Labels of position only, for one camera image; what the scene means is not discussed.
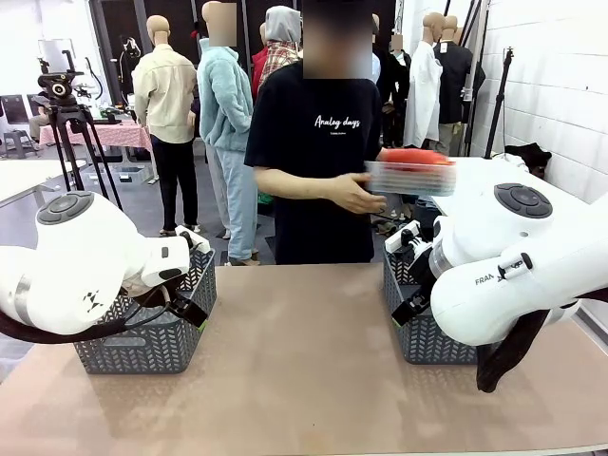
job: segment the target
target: person's hand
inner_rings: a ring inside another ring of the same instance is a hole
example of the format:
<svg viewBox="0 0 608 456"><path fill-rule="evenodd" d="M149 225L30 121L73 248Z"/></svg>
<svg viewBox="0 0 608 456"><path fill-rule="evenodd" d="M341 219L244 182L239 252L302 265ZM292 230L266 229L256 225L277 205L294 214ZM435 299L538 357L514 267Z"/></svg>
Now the person's hand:
<svg viewBox="0 0 608 456"><path fill-rule="evenodd" d="M197 115L192 111L188 112L188 125L195 126L196 123L197 123Z"/></svg>
<svg viewBox="0 0 608 456"><path fill-rule="evenodd" d="M330 179L327 199L355 214L378 214L387 207L387 199L371 195L360 183L369 182L369 174L345 174Z"/></svg>

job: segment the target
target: black pants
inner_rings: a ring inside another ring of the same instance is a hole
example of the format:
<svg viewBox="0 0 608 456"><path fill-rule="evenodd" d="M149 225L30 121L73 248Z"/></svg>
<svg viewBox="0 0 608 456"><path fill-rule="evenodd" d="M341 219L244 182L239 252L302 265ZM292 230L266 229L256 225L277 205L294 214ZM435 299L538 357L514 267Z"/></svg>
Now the black pants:
<svg viewBox="0 0 608 456"><path fill-rule="evenodd" d="M172 144L161 141L155 136L152 136L151 139L161 184L162 206L164 207L162 229L173 231L177 226L175 223L175 203L178 194L178 182L180 183L183 201L183 222L187 225L196 225L199 217L199 199L192 141Z"/></svg>

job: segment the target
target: gray plastic basket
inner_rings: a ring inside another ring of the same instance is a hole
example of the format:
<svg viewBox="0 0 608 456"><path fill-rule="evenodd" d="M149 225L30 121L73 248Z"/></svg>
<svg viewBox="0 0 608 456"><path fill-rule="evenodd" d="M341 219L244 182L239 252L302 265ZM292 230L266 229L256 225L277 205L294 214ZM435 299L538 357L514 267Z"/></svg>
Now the gray plastic basket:
<svg viewBox="0 0 608 456"><path fill-rule="evenodd" d="M190 256L190 271L180 292L208 315L216 302L215 251ZM136 305L129 297L118 296L103 322L124 316ZM141 309L129 321L142 321L158 308ZM200 331L172 313L139 328L111 337L74 344L87 373L180 373L186 370L199 343Z"/></svg>
<svg viewBox="0 0 608 456"><path fill-rule="evenodd" d="M385 251L384 294L390 314L404 302L404 297L411 296L416 290L418 285L409 275L405 263ZM441 331L430 308L401 327L395 323L395 330L401 350L411 364L477 364L475 348L456 342Z"/></svg>

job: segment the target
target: robot control buttons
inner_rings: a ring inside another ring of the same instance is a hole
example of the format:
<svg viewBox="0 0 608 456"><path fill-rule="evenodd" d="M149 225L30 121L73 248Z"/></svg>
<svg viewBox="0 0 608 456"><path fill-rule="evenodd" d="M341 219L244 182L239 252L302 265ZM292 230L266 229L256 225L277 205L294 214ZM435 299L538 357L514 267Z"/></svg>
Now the robot control buttons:
<svg viewBox="0 0 608 456"><path fill-rule="evenodd" d="M37 218L43 225L63 223L81 215L92 203L90 192L69 192L45 204Z"/></svg>
<svg viewBox="0 0 608 456"><path fill-rule="evenodd" d="M538 190L525 185L496 185L494 196L503 207L527 219L546 219L553 213L551 202Z"/></svg>

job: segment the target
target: camera tripod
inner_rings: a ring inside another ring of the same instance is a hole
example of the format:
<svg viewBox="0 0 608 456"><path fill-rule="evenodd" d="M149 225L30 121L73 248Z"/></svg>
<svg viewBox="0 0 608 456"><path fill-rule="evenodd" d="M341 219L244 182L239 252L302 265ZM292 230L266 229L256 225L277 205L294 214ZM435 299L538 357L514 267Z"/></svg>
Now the camera tripod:
<svg viewBox="0 0 608 456"><path fill-rule="evenodd" d="M85 139L86 149L88 151L88 155L93 162L93 166L95 167L95 172L97 173L98 182L100 188L102 190L102 195L105 198L109 199L107 194L107 190L105 188L105 183L102 177L102 171L97 162L97 157L95 155L95 151L93 149L93 144L91 141L91 136L88 132L88 128L90 127L91 132L93 133L93 138L95 138L95 143L97 145L97 150L99 150L99 156L102 159L102 163L104 164L104 169L107 174L107 179L109 180L110 186L112 187L112 193L114 194L114 199L116 201L116 205L119 209L123 209L121 205L121 200L118 196L118 192L116 191L116 185L114 180L112 179L112 175L110 173L109 166L107 164L107 160L105 158L104 150L102 149L102 145L99 141L99 136L97 135L97 130L95 129L95 124L93 123L93 116L91 115L88 107L83 104L76 104L76 100L74 99L74 104L70 105L59 105L53 104L51 102L50 113L48 114L48 120L50 122L50 126L53 130L53 136L55 138L55 143L57 144L57 153L59 154L59 160L61 163L62 171L64 172L64 179L66 180L66 189L69 192L71 190L69 177L66 169L66 163L64 162L64 153L66 152L66 158L70 162L72 167L72 174L74 176L74 183L76 190L85 190L85 186L83 184L83 179L80 175L80 171L78 169L78 165L76 164L76 157L74 156L74 148L72 143L69 140L69 136L67 134L67 123L70 122L72 132L74 133L82 133L83 138Z"/></svg>
<svg viewBox="0 0 608 456"><path fill-rule="evenodd" d="M121 200L118 197L118 192L116 191L116 185L114 184L114 180L112 179L112 175L110 173L110 168L107 165L107 160L105 159L104 150L102 149L101 142L99 141L99 136L97 135L97 130L95 129L93 116L88 110L88 107L83 104L78 104L76 98L74 97L74 95L72 95L72 81L76 76L82 76L84 75L84 73L78 72L74 69L74 62L72 61L72 56L69 50L64 50L62 52L67 57L67 62L69 65L68 70L66 72L61 73L49 73L48 62L39 59L40 67L42 69L43 74L38 78L38 85L45 89L50 100L50 113L48 114L48 121L53 130L53 137L55 138L55 143L57 144L57 153L59 155L59 161L61 163L62 171L64 172L64 179L66 180L66 190L69 192L71 190L71 186L69 183L69 175L66 169L66 162L64 161L64 153L62 150L62 146L66 151L66 158L71 164L76 190L85 190L83 179L80 175L80 170L78 169L78 165L76 164L76 157L74 156L74 147L72 146L72 143L69 140L69 135L67 134L67 123L69 123L73 133L81 133L83 135L83 138L85 139L86 150L88 151L88 155L91 158L93 166L95 167L95 172L97 173L97 179L102 190L102 195L104 195L104 197L109 200L109 196L105 188L104 179L102 177L102 171L100 170L99 164L97 162L97 157L95 155L95 150L93 149L91 136L88 132L88 128L90 127L91 132L93 133L93 138L95 138L95 143L97 145L97 150L99 151L99 156L102 159L102 163L104 164L107 179L109 180L110 186L112 187L114 200L116 201L116 205L119 207L119 209L123 210Z"/></svg>

